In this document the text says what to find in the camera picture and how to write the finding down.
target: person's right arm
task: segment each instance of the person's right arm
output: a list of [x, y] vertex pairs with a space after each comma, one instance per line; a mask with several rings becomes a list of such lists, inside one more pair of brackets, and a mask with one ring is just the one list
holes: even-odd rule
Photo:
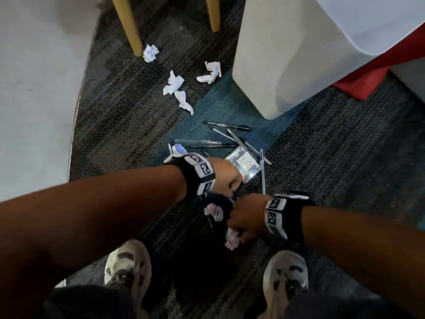
[[[245, 229], [242, 242], [268, 232], [264, 209], [270, 196], [238, 200], [227, 225]], [[425, 232], [383, 217], [305, 206], [304, 241], [368, 289], [425, 318]]]

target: hand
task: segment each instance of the hand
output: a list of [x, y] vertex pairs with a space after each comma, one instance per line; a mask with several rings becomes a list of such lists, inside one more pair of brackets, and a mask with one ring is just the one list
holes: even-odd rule
[[215, 172], [215, 183], [213, 193], [220, 193], [231, 198], [233, 192], [240, 186], [242, 175], [230, 161], [220, 158], [208, 158]]
[[241, 237], [242, 243], [267, 232], [264, 210], [270, 198], [268, 195], [250, 193], [233, 204], [227, 226], [234, 230], [245, 230]]

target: person's left arm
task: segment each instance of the person's left arm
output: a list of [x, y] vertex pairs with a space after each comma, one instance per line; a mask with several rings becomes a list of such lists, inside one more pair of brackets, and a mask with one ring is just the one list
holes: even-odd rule
[[[231, 196], [241, 174], [227, 160], [209, 161], [215, 170], [212, 190]], [[81, 179], [0, 203], [3, 311], [31, 313], [60, 280], [133, 237], [186, 190], [182, 171], [163, 165]]]

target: black wristband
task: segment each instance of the black wristband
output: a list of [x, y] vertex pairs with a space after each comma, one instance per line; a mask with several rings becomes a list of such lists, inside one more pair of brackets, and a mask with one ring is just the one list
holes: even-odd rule
[[164, 160], [165, 164], [175, 165], [186, 180], [185, 200], [196, 198], [210, 191], [215, 183], [215, 172], [207, 159], [197, 153], [172, 154]]
[[297, 242], [304, 242], [301, 211], [304, 206], [316, 204], [305, 193], [278, 193], [271, 198], [265, 210], [264, 221], [272, 234]]

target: yellow wooden table leg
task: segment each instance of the yellow wooden table leg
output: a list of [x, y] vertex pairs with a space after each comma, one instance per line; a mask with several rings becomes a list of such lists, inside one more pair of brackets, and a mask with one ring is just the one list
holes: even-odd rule
[[125, 34], [127, 35], [130, 46], [134, 54], [140, 57], [143, 54], [143, 44], [139, 37], [139, 31], [135, 24], [133, 11], [129, 0], [112, 0], [115, 9], [118, 13], [122, 26], [124, 27]]
[[220, 0], [207, 0], [208, 15], [210, 16], [211, 30], [217, 32], [221, 28]]

